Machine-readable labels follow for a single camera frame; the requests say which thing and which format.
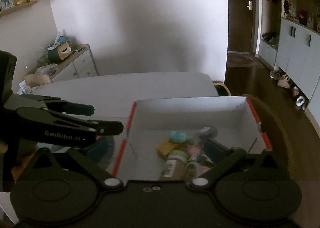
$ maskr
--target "rug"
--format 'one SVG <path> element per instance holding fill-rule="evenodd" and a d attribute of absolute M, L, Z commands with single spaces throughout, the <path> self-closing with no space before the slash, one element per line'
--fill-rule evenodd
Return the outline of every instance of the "rug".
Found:
<path fill-rule="evenodd" d="M 227 67 L 257 67 L 264 68 L 260 60 L 250 54 L 228 54 Z"/>

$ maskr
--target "white box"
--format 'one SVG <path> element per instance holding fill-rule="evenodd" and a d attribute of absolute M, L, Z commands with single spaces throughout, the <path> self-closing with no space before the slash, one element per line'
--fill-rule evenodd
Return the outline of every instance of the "white box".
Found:
<path fill-rule="evenodd" d="M 260 154 L 272 148 L 260 133 L 260 119 L 247 97 L 221 96 L 144 100 L 134 103 L 113 175 L 127 180 L 158 180 L 164 165 L 156 147 L 170 131 L 193 135 L 203 127 L 218 130 L 216 141 L 228 148 L 240 147 Z"/>

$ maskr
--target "jar with green lid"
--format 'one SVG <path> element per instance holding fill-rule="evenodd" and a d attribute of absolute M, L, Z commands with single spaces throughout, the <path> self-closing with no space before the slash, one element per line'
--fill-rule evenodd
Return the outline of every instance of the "jar with green lid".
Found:
<path fill-rule="evenodd" d="M 185 148 L 171 151 L 164 165 L 159 180 L 183 180 L 185 166 L 188 162 L 188 154 Z"/>

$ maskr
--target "cabinet handle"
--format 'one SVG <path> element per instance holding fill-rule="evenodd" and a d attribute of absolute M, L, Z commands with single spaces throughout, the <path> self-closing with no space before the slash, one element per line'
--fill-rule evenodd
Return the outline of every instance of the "cabinet handle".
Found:
<path fill-rule="evenodd" d="M 311 45 L 311 38 L 312 38 L 312 36 L 310 35 L 308 46 Z"/>

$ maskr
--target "white table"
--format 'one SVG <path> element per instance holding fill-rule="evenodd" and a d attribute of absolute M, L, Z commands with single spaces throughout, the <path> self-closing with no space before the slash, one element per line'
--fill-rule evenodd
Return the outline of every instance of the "white table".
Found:
<path fill-rule="evenodd" d="M 127 121 L 131 107 L 137 100 L 218 96 L 208 75 L 180 72 L 81 78 L 40 86 L 35 94 L 93 105 L 95 112 L 91 118 L 119 120 L 123 123 Z M 0 193 L 0 206 L 13 223 L 19 222 L 9 193 Z"/>

